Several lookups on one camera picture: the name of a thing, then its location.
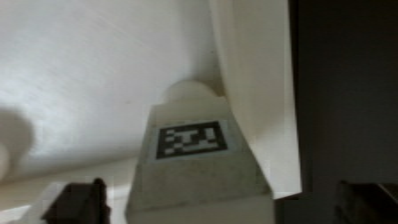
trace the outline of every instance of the white wall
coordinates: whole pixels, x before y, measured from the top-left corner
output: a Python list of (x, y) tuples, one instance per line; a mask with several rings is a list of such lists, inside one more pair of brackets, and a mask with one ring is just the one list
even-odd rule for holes
[(208, 1), (4, 0), (7, 180), (133, 156), (149, 107), (192, 78), (220, 87)]
[(286, 0), (213, 0), (233, 113), (275, 198), (302, 191)]

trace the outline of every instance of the white pillar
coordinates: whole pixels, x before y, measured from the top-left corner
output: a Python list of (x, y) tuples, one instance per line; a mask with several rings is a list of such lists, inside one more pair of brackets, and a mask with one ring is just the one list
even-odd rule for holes
[(272, 191), (220, 97), (153, 107), (126, 218), (130, 224), (274, 223)]

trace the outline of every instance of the round white object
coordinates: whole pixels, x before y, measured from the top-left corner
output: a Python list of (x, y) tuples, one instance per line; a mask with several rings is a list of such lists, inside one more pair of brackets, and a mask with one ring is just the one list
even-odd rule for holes
[(210, 97), (217, 97), (210, 87), (197, 81), (181, 81), (171, 86), (165, 92), (163, 101), (190, 101)]
[(9, 151), (5, 146), (0, 144), (0, 181), (9, 171)]

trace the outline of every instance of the white sphere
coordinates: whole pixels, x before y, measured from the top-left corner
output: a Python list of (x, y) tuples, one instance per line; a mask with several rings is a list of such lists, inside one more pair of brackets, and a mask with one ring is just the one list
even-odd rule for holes
[(9, 151), (5, 146), (0, 144), (0, 181), (9, 171)]

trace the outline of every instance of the dark background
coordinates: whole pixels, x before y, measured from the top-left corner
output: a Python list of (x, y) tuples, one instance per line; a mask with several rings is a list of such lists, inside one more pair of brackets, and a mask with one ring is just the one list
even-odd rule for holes
[(279, 224), (332, 223), (336, 184), (398, 183), (398, 1), (291, 0), (304, 193)]

